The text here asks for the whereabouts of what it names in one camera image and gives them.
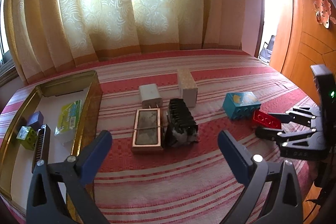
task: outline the bed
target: bed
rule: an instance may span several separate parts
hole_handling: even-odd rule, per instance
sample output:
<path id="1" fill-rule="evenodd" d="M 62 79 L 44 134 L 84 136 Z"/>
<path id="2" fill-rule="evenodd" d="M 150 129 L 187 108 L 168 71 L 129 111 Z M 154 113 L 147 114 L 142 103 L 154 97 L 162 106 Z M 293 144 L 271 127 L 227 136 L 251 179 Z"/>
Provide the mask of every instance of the bed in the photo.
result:
<path id="1" fill-rule="evenodd" d="M 197 105 L 191 113 L 199 124 L 199 143 L 168 149 L 161 155 L 133 155 L 134 116 L 141 108 L 138 86 L 156 83 L 165 110 L 169 99 L 179 97 L 178 67 L 189 68 L 198 85 Z M 252 91 L 264 112 L 315 105 L 290 80 L 238 50 L 143 54 L 86 65 L 62 75 L 89 69 L 97 71 L 103 90 L 97 133 L 105 129 L 113 136 L 112 148 L 94 181 L 96 204 L 111 223 L 219 223 L 243 190 L 217 147 L 222 129 L 229 130 L 252 154 L 269 161 L 282 160 L 274 143 L 255 137 L 249 121 L 228 119 L 221 108 L 227 92 Z M 4 108 L 0 143 L 34 86 L 18 90 Z M 300 130 L 302 126 L 290 123 L 285 129 Z M 304 198 L 312 185 L 308 164 L 302 160 L 293 163 Z M 269 184 L 249 222 L 258 217 L 268 188 Z M 24 217 L 15 209 L 13 212 L 24 223 Z"/>

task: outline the blue lego brick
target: blue lego brick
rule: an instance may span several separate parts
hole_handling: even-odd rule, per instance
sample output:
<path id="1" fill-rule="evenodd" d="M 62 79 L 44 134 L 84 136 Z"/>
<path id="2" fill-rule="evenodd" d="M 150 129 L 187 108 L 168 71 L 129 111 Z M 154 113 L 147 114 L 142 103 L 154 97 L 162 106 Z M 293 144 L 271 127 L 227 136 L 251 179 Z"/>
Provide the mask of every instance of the blue lego brick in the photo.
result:
<path id="1" fill-rule="evenodd" d="M 43 125 L 43 115 L 40 111 L 37 111 L 30 115 L 27 120 L 27 126 L 32 127 L 35 131 L 38 131 Z"/>
<path id="2" fill-rule="evenodd" d="M 253 92 L 227 93 L 223 102 L 223 110 L 231 120 L 250 118 L 261 103 Z"/>

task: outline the purple block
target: purple block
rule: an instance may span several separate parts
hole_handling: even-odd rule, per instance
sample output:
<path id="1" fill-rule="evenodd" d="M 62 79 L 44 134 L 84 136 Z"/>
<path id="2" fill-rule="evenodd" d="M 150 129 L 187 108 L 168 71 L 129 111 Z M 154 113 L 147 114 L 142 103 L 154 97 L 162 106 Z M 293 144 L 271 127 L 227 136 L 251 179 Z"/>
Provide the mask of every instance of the purple block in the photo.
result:
<path id="1" fill-rule="evenodd" d="M 32 114 L 27 120 L 27 126 L 32 127 L 36 132 L 42 127 L 43 125 L 43 115 L 40 111 L 35 112 Z"/>

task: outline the curtain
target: curtain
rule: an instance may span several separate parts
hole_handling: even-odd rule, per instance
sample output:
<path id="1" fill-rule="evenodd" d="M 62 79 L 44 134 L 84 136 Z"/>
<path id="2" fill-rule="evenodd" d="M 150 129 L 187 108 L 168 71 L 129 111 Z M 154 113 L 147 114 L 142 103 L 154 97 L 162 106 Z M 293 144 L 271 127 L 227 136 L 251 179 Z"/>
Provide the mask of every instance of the curtain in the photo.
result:
<path id="1" fill-rule="evenodd" d="M 120 55 L 218 44 L 218 30 L 206 31 L 220 24 L 215 1 L 5 0 L 6 35 L 19 76 L 32 83 Z"/>

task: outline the cardboard box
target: cardboard box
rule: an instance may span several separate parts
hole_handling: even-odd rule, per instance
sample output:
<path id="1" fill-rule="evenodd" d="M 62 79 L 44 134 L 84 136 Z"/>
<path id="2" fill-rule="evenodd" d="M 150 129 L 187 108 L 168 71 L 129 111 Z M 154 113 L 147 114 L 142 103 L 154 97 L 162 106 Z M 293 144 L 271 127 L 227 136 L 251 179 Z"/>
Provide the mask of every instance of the cardboard box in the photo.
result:
<path id="1" fill-rule="evenodd" d="M 180 96 L 187 107 L 195 107 L 198 88 L 193 76 L 187 68 L 177 69 L 177 83 Z"/>

